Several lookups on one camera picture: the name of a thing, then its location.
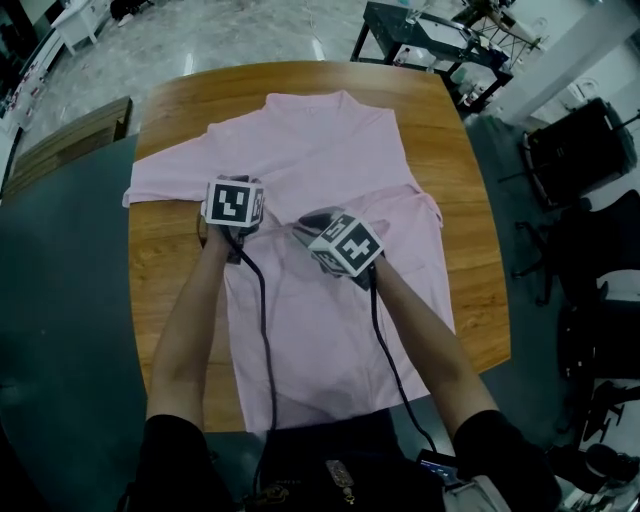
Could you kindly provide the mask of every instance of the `wire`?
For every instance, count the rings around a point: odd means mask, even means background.
[[[244,261],[251,270],[255,272],[258,276],[258,282],[260,283],[260,334],[262,334],[262,340],[264,341],[264,350],[267,358],[267,375],[269,376],[269,391],[271,393],[271,427],[269,428],[269,432],[267,433],[267,439],[271,433],[276,429],[278,424],[278,402],[276,397],[276,383],[273,377],[273,366],[271,362],[271,344],[269,343],[269,338],[267,337],[267,306],[265,299],[265,283],[264,276],[258,265],[256,265],[249,256],[245,254],[242,248],[236,243],[236,241],[231,236],[231,232],[229,231],[228,226],[220,226],[220,231],[222,231],[222,235],[227,240],[227,243],[231,246],[231,248],[238,253],[242,261]],[[260,459],[258,460],[258,465],[256,466],[256,472],[253,475],[253,495],[258,495],[258,479],[260,477],[260,471],[262,470],[262,463],[264,460],[264,450],[262,451],[262,455],[260,455]]]
[[[391,352],[389,352],[389,347],[384,341],[382,334],[380,333],[380,325],[378,324],[378,290],[377,290],[377,282],[376,282],[376,267],[375,265],[371,265],[368,269],[369,271],[369,284],[370,284],[370,292],[371,292],[371,320],[373,321],[373,330],[376,332],[376,337],[378,338],[378,343],[382,347],[384,351],[384,355],[387,356],[387,361],[389,361],[389,366],[391,366],[391,371],[393,371],[393,376],[396,378],[396,384],[398,386],[398,391],[400,392],[400,396],[402,397],[402,401],[404,402],[404,406],[409,413],[409,417],[411,418],[411,422],[413,426],[416,427],[416,430],[420,432],[424,438],[431,446],[431,450],[433,453],[438,453],[436,449],[436,445],[433,442],[432,437],[429,433],[420,426],[416,415],[411,408],[411,404],[407,398],[406,393],[404,392],[404,387],[402,387],[402,380],[400,380],[400,375],[398,375],[398,369],[396,368],[396,364],[393,362],[393,357],[391,357]]]

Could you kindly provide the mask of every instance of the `electronic device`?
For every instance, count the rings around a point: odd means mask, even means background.
[[[207,185],[200,214],[207,224],[226,226],[226,232],[242,249],[245,237],[257,231],[262,222],[263,204],[264,187],[258,180],[249,180],[246,175],[220,176]],[[241,260],[232,246],[227,262],[239,265]]]
[[[293,226],[293,236],[323,272],[350,277],[363,290],[369,289],[368,274],[363,271],[383,250],[382,240],[369,224],[334,206],[301,217]]]

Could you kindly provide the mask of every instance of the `person's left arm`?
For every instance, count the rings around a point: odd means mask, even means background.
[[[127,510],[233,510],[202,433],[202,399],[229,247],[215,227],[156,348],[147,422]]]
[[[165,324],[153,357],[147,419],[165,414],[203,429],[202,400],[229,246],[216,227]]]

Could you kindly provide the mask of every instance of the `white cabinet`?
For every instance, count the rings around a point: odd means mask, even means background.
[[[74,45],[85,38],[95,44],[95,33],[109,15],[108,0],[75,0],[56,18],[51,27],[60,34],[64,44],[75,55]]]

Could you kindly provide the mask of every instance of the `person's right arm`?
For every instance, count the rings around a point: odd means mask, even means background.
[[[451,439],[476,413],[498,410],[455,334],[383,257],[376,259],[376,280],[407,356],[431,392]]]
[[[562,494],[542,450],[498,412],[449,327],[382,257],[378,292],[453,441],[459,475],[487,476],[511,510],[557,509]]]

